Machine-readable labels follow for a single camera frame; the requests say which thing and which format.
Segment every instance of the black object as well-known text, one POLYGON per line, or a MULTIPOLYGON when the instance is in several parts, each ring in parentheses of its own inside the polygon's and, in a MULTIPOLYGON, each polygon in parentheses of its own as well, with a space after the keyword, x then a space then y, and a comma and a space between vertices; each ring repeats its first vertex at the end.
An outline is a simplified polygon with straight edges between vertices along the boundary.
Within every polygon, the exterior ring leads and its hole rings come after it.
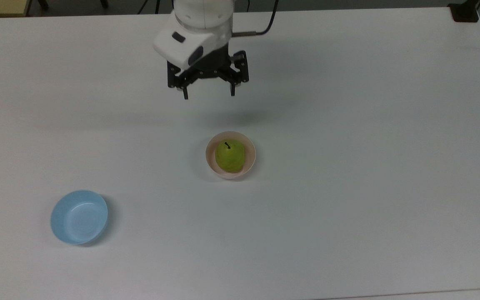
POLYGON ((179 34, 179 32, 173 32, 172 38, 174 38, 175 40, 177 40, 177 42, 180 42, 180 43, 182 43, 186 40, 186 38, 184 36, 181 36, 181 34, 179 34))
POLYGON ((248 59, 245 51, 238 51, 232 57, 229 56, 229 44, 212 51, 193 66, 181 72, 181 68, 167 63, 168 66, 168 87, 181 90, 188 100, 187 87, 198 79, 221 78, 230 84, 231 96, 235 95, 235 88, 242 82, 249 81, 248 59), (231 67, 234 64, 238 71, 231 67))
MULTIPOLYGON (((108 8, 108 0, 99 0, 99 1, 101 1, 101 6, 103 6, 103 8, 108 8)), ((40 4, 40 7, 45 11, 49 9, 49 5, 46 0, 38 0, 38 4, 40 4)), ((27 8, 26 15, 29 15, 29 8, 30 8, 30 2, 29 2, 29 7, 27 8)))
POLYGON ((277 12, 277 6, 279 5, 279 0, 275 0, 274 3, 274 9, 272 11, 272 17, 270 18, 270 23, 268 24, 268 27, 263 32, 233 32, 232 37, 237 38, 240 36, 256 36, 256 35, 263 35, 267 34, 270 31, 270 28, 272 28, 273 20, 275 19, 275 13, 277 12))
POLYGON ((38 0, 38 3, 40 4, 40 7, 43 9, 43 10, 48 10, 49 9, 49 5, 47 3, 46 0, 38 0))
POLYGON ((455 22, 476 23, 479 20, 475 8, 478 2, 479 0, 467 0, 463 4, 448 4, 447 7, 451 8, 451 15, 455 22))

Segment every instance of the table leg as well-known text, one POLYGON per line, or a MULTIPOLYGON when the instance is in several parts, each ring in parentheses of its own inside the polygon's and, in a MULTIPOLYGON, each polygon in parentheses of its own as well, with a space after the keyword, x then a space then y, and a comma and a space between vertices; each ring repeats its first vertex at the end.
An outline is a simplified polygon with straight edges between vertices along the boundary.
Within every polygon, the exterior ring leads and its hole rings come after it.
POLYGON ((49 9, 49 5, 46 0, 38 0, 38 3, 40 4, 43 10, 46 11, 49 9))

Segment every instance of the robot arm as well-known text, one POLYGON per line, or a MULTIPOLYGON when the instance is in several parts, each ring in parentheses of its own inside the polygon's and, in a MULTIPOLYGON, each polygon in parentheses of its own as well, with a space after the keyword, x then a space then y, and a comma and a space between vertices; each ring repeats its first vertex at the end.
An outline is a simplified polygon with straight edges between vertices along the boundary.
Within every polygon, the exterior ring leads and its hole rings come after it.
POLYGON ((245 51, 229 56, 229 40, 267 33, 278 2, 266 30, 233 34, 234 0, 174 0, 175 9, 153 41, 153 48, 168 62, 168 87, 183 91, 188 99, 189 84, 221 78, 229 82, 231 96, 235 95, 235 88, 249 81, 248 59, 245 51))
POLYGON ((173 65, 188 70, 231 39, 233 0, 175 0, 174 7, 153 42, 155 50, 173 65))

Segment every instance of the black cable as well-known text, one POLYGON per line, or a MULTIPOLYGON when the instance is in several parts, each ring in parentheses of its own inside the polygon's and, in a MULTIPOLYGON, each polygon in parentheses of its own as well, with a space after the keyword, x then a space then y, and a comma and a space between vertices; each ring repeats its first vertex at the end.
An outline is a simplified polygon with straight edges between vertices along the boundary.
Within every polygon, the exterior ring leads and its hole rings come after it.
POLYGON ((268 27, 263 32, 257 32, 257 35, 267 34, 270 31, 270 28, 272 28, 273 19, 275 18, 275 13, 277 12, 278 4, 279 4, 279 0, 275 0, 274 10, 272 12, 272 18, 270 19, 270 23, 268 24, 268 27))
POLYGON ((147 3, 147 0, 145 0, 145 1, 143 2, 142 7, 141 7, 140 10, 138 11, 137 15, 139 15, 139 14, 142 12, 143 7, 145 6, 146 3, 147 3))
POLYGON ((270 23, 268 24, 268 27, 263 32, 233 32, 232 37, 237 38, 239 36, 256 36, 256 35, 267 34, 267 32, 270 31, 270 28, 272 28, 272 24, 275 18, 275 13, 277 12, 278 4, 279 4, 279 0, 275 0, 274 10, 272 11, 272 18, 270 19, 270 23))
POLYGON ((155 15, 158 15, 158 7, 160 6, 160 0, 157 0, 157 5, 155 5, 155 15))

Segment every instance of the white table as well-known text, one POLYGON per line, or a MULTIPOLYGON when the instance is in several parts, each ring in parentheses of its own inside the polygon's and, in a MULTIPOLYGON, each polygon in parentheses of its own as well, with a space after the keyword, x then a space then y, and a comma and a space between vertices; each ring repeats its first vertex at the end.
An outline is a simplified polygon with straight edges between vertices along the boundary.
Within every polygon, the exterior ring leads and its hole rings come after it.
POLYGON ((480 300, 480 290, 365 297, 362 300, 480 300))
MULTIPOLYGON (((235 15, 263 29, 268 13, 235 15)), ((165 15, 0 20, 0 299, 301 300, 480 288, 480 22, 280 12, 251 81, 166 86, 165 15), (257 147, 219 179, 207 141, 257 147), (104 195, 92 247, 51 233, 104 195)))

